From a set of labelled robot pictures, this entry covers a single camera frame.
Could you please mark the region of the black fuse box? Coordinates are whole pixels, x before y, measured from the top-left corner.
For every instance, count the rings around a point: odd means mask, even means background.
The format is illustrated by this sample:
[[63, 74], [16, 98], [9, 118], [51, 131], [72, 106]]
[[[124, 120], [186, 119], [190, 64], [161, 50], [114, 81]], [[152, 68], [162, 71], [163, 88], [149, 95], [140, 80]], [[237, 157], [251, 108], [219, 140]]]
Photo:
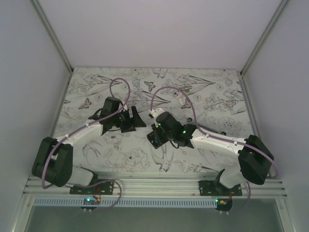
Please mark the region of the black fuse box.
[[158, 149], [159, 147], [168, 142], [168, 138], [164, 133], [155, 131], [149, 133], [147, 135], [147, 139], [154, 149]]

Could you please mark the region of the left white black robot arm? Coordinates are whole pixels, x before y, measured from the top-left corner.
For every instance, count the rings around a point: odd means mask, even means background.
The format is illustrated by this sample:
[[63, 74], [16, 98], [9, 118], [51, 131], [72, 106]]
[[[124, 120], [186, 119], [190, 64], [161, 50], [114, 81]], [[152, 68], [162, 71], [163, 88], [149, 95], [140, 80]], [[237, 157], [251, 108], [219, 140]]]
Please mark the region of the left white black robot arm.
[[93, 178], [92, 171], [75, 162], [75, 153], [113, 127], [125, 133], [145, 126], [135, 106], [128, 110], [126, 103], [120, 99], [107, 97], [103, 107], [95, 111], [80, 128], [58, 138], [43, 139], [31, 173], [41, 179], [43, 189], [48, 188], [46, 182], [57, 187], [81, 185], [87, 194], [93, 194], [98, 190], [99, 183]]

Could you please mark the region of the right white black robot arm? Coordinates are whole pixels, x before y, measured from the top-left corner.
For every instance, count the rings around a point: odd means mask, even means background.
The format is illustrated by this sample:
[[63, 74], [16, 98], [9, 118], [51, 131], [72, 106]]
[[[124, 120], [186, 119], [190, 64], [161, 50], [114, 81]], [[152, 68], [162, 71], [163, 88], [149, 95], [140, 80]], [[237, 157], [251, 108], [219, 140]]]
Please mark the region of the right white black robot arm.
[[255, 135], [247, 139], [232, 138], [205, 130], [198, 125], [182, 125], [172, 114], [161, 108], [149, 114], [154, 119], [148, 140], [154, 148], [171, 142], [176, 148], [189, 147], [237, 159], [237, 163], [222, 169], [214, 183], [218, 195], [226, 195], [231, 188], [243, 182], [263, 185], [273, 166], [274, 157], [264, 143]]

